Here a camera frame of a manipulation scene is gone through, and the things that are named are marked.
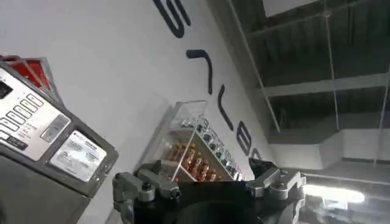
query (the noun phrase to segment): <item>black lettering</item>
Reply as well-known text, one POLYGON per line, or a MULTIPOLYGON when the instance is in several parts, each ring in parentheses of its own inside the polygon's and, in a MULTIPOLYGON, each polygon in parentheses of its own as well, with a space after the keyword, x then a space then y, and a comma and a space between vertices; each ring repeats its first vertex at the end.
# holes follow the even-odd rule
POLYGON ((187 58, 204 58, 208 65, 208 93, 213 94, 213 64, 204 50, 187 50, 187 58))
POLYGON ((221 112, 222 114, 222 117, 225 119, 227 126, 229 126, 230 131, 233 131, 234 129, 233 124, 229 119, 229 117, 227 116, 225 109, 222 107, 222 96, 224 96, 224 92, 225 92, 225 85, 222 84, 218 94, 218 108, 219 108, 219 112, 221 112))
POLYGON ((252 159, 258 159, 258 160, 262 160, 261 159, 261 156, 260 156, 260 153, 258 152, 258 150, 256 148, 253 149, 252 151, 252 156, 250 156, 252 159))
POLYGON ((252 137, 245 124, 240 121, 237 128, 237 141, 246 156, 249 156, 250 147, 252 146, 252 137))
MULTIPOLYGON (((177 27, 172 22, 171 17, 167 13, 166 9, 164 8, 163 4, 161 3, 161 0, 153 0, 154 4, 158 8, 158 11, 160 12, 161 16, 164 18, 166 24, 168 25, 171 32, 175 35, 177 38, 182 38, 184 36, 184 25, 183 21, 180 19, 179 14, 176 11, 176 8, 174 7, 171 0, 166 0, 166 5, 168 6, 169 10, 172 13, 173 18, 176 20, 177 27)), ((182 14, 186 24, 188 26, 191 25, 190 18, 188 17, 187 12, 185 11, 182 3, 180 0, 175 0, 176 6, 179 9, 180 13, 182 14)))

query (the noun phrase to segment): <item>ceiling light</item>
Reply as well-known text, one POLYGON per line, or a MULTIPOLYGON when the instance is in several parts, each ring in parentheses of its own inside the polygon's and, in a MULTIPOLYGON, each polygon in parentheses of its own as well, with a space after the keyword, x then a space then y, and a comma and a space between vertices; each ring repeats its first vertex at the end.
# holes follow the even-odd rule
POLYGON ((337 187, 307 184, 304 185, 303 191, 307 195, 322 197, 332 201, 362 203, 366 199, 361 192, 337 187))

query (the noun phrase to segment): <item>orange bottle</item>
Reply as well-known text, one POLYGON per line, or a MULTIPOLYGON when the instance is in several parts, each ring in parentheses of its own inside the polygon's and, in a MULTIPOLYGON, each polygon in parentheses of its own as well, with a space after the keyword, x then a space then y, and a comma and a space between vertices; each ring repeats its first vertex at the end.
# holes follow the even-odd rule
POLYGON ((172 151, 171 154, 169 155, 169 160, 175 161, 175 158, 177 157, 177 153, 179 152, 180 149, 180 143, 176 143, 172 146, 172 151))
POLYGON ((178 144, 178 148, 179 149, 177 150, 176 156, 173 160, 173 161, 177 161, 177 162, 179 162, 180 159, 182 158, 182 155, 185 151, 185 144, 178 144))
POLYGON ((209 182, 214 182, 215 179, 217 179, 217 173, 214 169, 212 169, 211 172, 209 172, 209 174, 207 175, 206 180, 209 182))
POLYGON ((208 172, 209 168, 210 168, 210 165, 208 164, 208 161, 205 160, 205 161, 203 162, 202 168, 201 168, 201 170, 200 170, 200 172, 199 172, 199 174, 198 174, 198 176, 197 176, 196 179, 197 179, 198 181, 200 181, 200 182, 205 181, 205 180, 206 180, 206 176, 207 176, 207 172, 208 172))
POLYGON ((194 159, 194 156, 195 156, 195 145, 191 144, 190 148, 188 149, 187 155, 185 156, 185 158, 183 160, 183 163, 182 163, 184 169, 186 169, 186 170, 190 169, 191 163, 192 163, 192 161, 194 159))
POLYGON ((190 168, 190 174, 193 176, 193 177, 196 177, 197 176, 197 172, 199 170, 199 166, 200 164, 202 164, 202 155, 200 154, 200 152, 198 152, 196 154, 196 157, 194 159, 194 161, 192 162, 192 166, 190 168))

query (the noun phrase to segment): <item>display case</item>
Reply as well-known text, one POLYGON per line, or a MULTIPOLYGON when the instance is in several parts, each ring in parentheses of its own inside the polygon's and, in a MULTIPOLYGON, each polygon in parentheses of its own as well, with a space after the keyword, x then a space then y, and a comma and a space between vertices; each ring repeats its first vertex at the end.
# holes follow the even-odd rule
POLYGON ((148 162, 161 161, 172 181, 242 180, 241 170, 204 117, 204 100, 177 102, 153 138, 148 162))

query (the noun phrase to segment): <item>label sticker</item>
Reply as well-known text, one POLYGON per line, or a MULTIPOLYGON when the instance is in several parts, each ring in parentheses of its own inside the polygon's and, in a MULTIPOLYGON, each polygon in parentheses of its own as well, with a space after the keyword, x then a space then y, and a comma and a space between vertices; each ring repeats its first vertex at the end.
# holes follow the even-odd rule
POLYGON ((74 131, 50 159, 50 163, 66 173, 88 182, 107 152, 79 131, 74 131))

